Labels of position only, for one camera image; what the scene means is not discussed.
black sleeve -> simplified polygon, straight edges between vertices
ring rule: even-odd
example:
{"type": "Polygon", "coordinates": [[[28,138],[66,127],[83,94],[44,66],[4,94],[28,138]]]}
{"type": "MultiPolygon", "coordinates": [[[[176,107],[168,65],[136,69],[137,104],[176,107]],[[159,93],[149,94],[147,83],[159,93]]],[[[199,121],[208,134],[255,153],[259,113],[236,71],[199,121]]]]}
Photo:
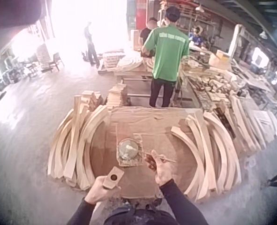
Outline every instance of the black sleeve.
{"type": "Polygon", "coordinates": [[[74,213],[71,219],[69,219],[67,225],[88,225],[92,218],[92,212],[96,205],[91,205],[82,199],[77,211],[74,213]]]}
{"type": "Polygon", "coordinates": [[[160,187],[180,225],[207,225],[199,209],[177,187],[173,179],[160,187]]]}

wooden block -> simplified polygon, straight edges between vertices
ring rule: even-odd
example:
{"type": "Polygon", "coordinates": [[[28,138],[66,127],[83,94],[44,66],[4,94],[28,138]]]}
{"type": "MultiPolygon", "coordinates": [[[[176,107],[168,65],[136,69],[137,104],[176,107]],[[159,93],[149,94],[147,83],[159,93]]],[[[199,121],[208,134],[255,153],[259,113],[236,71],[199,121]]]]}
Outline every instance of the wooden block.
{"type": "Polygon", "coordinates": [[[123,177],[123,175],[124,175],[124,171],[114,166],[114,168],[112,168],[112,170],[105,178],[103,182],[103,187],[107,189],[114,189],[116,186],[118,186],[118,183],[123,177]]]}

wooden frame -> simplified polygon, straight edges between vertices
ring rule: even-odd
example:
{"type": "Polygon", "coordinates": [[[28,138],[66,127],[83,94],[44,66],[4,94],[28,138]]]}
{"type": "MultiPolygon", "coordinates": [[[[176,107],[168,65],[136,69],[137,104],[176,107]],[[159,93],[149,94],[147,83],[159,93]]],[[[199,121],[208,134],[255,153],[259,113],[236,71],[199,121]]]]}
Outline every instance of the wooden frame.
{"type": "Polygon", "coordinates": [[[193,180],[191,181],[188,189],[185,191],[185,195],[188,195],[190,193],[190,191],[193,189],[193,187],[195,187],[195,191],[192,194],[192,197],[196,196],[196,200],[197,199],[201,199],[203,198],[206,194],[207,194],[207,190],[202,190],[201,192],[201,187],[203,186],[203,184],[205,183],[205,187],[206,187],[206,183],[208,183],[208,180],[205,179],[205,173],[204,173],[204,167],[203,167],[203,162],[199,156],[199,151],[197,150],[197,147],[195,146],[195,144],[191,141],[191,139],[178,127],[172,127],[171,132],[174,136],[178,137],[180,140],[182,140],[192,151],[196,162],[197,162],[197,169],[196,169],[196,173],[193,177],[193,180]]]}

stacked wood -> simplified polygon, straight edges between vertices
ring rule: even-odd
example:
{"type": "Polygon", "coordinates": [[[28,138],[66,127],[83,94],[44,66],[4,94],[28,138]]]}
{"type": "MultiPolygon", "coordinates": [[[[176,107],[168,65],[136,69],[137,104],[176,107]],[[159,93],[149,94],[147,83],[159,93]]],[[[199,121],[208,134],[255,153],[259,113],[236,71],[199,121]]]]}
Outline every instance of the stacked wood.
{"type": "Polygon", "coordinates": [[[109,109],[117,106],[128,105],[127,99],[127,85],[118,83],[108,92],[107,103],[109,109]]]}
{"type": "Polygon", "coordinates": [[[185,194],[195,201],[221,194],[241,183],[241,170],[232,138],[214,113],[196,111],[186,118],[195,140],[178,127],[172,134],[192,151],[197,169],[185,194]]]}
{"type": "Polygon", "coordinates": [[[47,174],[86,190],[94,183],[90,162],[92,137],[109,116],[100,93],[84,91],[74,97],[74,108],[61,122],[52,142],[47,174]]]}

